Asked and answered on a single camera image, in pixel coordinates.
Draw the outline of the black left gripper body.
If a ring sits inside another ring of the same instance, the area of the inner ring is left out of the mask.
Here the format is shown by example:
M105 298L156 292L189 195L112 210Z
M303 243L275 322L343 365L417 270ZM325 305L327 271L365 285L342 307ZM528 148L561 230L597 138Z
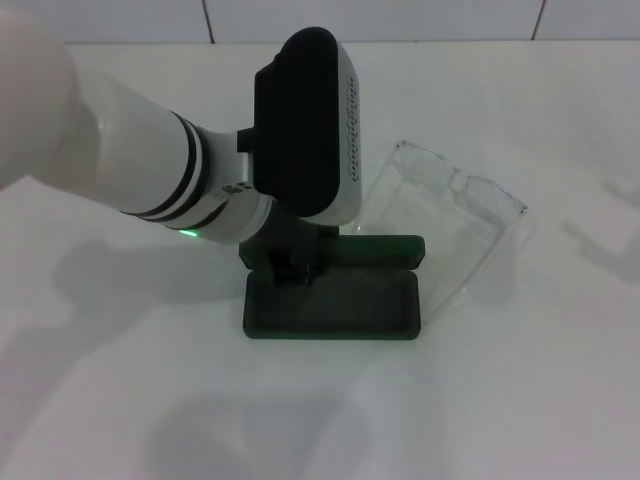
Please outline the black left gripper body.
M338 235L337 226L310 223L290 214L278 202L273 202L266 221L257 233L257 245L268 254L306 255L318 249L321 238Z

